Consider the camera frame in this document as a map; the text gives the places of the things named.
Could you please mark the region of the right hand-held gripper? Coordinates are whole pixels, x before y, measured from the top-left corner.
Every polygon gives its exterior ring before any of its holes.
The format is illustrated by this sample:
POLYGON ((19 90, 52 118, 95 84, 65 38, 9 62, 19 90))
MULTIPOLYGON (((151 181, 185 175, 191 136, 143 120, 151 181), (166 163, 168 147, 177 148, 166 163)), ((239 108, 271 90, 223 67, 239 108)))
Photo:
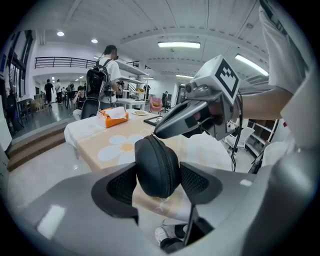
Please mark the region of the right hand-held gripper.
POLYGON ((222 55, 207 61, 186 84, 186 98, 155 127, 154 135, 169 139, 179 135, 190 138, 203 132, 221 140, 227 136, 227 122, 234 113, 234 104, 239 90, 240 79, 222 55), (199 113, 208 104, 220 102, 223 111, 222 124, 204 127, 208 115, 199 113))

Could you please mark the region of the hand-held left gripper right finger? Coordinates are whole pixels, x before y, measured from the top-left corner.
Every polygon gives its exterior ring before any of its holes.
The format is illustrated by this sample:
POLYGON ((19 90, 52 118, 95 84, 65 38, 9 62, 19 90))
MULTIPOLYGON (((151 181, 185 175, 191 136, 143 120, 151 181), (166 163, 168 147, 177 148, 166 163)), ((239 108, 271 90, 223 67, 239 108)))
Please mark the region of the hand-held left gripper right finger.
POLYGON ((182 187, 191 202, 178 256, 278 256, 299 251, 295 239, 311 222, 316 198, 316 153, 285 155, 255 175, 182 162, 182 187))

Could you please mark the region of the black glasses case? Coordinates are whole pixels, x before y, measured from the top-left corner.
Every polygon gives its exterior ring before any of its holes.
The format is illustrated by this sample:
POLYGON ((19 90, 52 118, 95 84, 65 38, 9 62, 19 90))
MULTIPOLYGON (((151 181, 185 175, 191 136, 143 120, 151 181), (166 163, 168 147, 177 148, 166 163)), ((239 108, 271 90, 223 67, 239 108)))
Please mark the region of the black glasses case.
POLYGON ((142 190, 150 197, 170 197, 182 180, 176 153, 151 134, 134 144, 134 155, 142 190))

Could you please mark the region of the person's right forearm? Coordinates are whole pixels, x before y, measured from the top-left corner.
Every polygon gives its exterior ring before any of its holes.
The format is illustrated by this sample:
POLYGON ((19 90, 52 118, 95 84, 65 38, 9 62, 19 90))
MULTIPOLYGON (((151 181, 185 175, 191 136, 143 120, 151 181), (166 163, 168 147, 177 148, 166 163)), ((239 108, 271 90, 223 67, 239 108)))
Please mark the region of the person's right forearm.
POLYGON ((281 111, 291 100, 293 94, 275 87, 269 91, 242 96, 242 110, 235 108, 233 119, 239 118, 254 120, 281 119, 281 111))

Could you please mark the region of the person's right hand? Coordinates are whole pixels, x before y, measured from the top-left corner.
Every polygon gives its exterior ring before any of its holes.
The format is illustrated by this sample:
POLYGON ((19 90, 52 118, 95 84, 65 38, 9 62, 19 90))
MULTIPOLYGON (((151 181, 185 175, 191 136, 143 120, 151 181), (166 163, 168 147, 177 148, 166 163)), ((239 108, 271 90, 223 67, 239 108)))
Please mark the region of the person's right hand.
POLYGON ((199 112, 193 115, 198 126, 211 128, 222 124, 224 113, 220 102, 199 100, 196 105, 202 106, 199 112))

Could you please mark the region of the white shoe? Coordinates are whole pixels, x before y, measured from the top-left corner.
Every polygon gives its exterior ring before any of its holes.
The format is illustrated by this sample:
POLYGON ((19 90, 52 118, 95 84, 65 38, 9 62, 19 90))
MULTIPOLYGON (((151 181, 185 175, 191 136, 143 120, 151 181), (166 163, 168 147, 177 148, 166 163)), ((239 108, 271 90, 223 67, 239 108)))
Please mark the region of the white shoe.
POLYGON ((155 229, 154 237, 155 237, 155 240, 159 246, 163 245, 169 239, 169 236, 168 236, 166 230, 161 226, 159 226, 155 229))
POLYGON ((178 239, 184 239, 188 231, 188 224, 177 224, 174 226, 174 235, 178 239))

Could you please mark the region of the white side table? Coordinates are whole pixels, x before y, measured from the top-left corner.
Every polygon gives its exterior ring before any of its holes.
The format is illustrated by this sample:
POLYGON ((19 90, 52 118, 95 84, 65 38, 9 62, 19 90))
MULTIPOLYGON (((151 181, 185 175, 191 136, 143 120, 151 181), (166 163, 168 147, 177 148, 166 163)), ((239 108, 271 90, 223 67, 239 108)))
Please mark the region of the white side table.
POLYGON ((123 106, 125 110, 133 109, 134 106, 139 106, 139 108, 144 111, 146 102, 130 98, 118 98, 116 104, 117 106, 123 106))

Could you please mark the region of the white shelving rack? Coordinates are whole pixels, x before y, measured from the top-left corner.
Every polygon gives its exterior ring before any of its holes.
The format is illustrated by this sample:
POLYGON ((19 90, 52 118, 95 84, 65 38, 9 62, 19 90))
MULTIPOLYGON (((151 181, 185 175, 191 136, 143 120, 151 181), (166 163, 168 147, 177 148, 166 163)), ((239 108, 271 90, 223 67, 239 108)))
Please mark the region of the white shelving rack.
POLYGON ((123 82, 123 98, 146 101, 150 75, 134 66, 135 62, 126 63, 122 60, 116 62, 121 73, 119 81, 123 82), (145 93, 136 93, 136 88, 143 88, 145 93))

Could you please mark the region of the ceiling light panel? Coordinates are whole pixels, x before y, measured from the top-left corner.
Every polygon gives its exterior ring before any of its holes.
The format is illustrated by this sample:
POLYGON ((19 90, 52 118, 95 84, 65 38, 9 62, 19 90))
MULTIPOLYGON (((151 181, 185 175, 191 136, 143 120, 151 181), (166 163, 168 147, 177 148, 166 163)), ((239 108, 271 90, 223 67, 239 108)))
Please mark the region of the ceiling light panel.
POLYGON ((257 64, 255 64, 254 62, 252 62, 251 60, 249 60, 247 58, 237 54, 235 56, 235 59, 250 66, 251 68, 255 69, 256 71, 261 73, 263 76, 266 76, 266 77, 269 76, 269 73, 266 70, 264 70, 262 67, 258 66, 257 64))
POLYGON ((191 48, 199 49, 201 47, 200 42, 191 41, 161 41, 157 43, 160 48, 191 48))

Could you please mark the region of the person's dark trousers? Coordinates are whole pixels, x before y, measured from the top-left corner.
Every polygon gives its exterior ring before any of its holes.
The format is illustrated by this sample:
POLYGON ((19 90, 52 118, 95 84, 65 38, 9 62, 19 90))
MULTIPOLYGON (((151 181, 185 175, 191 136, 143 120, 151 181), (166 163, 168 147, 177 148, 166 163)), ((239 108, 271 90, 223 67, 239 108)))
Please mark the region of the person's dark trousers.
POLYGON ((179 251, 184 246, 184 241, 176 237, 168 237, 160 242, 160 249, 165 251, 167 254, 179 251))

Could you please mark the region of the orange tissue box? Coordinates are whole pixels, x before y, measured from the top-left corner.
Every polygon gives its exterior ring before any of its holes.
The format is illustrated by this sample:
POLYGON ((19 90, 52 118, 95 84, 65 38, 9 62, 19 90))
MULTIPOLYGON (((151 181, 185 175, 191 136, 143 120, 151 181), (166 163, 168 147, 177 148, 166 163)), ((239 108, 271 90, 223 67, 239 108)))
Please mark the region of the orange tissue box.
POLYGON ((111 128, 129 120, 129 113, 123 106, 106 108, 96 114, 98 124, 104 128, 111 128))

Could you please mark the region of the brown wooden step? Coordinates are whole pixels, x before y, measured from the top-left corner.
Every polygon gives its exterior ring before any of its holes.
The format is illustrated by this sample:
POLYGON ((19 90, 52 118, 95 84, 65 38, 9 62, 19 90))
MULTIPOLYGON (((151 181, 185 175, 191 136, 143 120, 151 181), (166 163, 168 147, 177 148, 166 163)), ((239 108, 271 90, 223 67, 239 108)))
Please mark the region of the brown wooden step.
POLYGON ((64 130, 67 123, 62 123, 21 140, 8 151, 7 170, 12 172, 31 159, 66 142, 64 130))

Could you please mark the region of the dark blue office chair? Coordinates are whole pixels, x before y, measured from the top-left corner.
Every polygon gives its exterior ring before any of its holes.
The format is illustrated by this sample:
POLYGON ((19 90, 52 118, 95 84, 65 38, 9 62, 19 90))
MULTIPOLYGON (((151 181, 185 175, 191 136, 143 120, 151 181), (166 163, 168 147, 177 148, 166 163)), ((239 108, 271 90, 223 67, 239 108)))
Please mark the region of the dark blue office chair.
POLYGON ((87 98, 82 106, 80 119, 87 119, 96 116, 100 110, 100 101, 95 98, 87 98))

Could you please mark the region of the person's white t-shirt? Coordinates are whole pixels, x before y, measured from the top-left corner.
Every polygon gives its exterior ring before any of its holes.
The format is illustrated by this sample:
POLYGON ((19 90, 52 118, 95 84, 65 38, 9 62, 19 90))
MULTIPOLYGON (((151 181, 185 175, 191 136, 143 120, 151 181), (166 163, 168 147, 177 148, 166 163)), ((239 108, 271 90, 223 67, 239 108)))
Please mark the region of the person's white t-shirt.
POLYGON ((268 83, 293 94, 282 109, 288 135, 269 144, 262 167, 273 166, 285 155, 306 149, 319 150, 320 68, 306 38, 276 0, 259 0, 259 20, 269 57, 268 83))

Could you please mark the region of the black balcony railing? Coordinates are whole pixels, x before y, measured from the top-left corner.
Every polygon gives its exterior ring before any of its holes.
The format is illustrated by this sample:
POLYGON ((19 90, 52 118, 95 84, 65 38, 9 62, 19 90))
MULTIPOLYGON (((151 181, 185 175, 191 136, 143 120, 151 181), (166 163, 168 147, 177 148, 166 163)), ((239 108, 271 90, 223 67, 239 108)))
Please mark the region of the black balcony railing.
POLYGON ((75 58, 75 57, 58 57, 58 56, 48 56, 48 57, 36 57, 34 68, 84 68, 91 69, 95 66, 96 62, 89 59, 75 58))

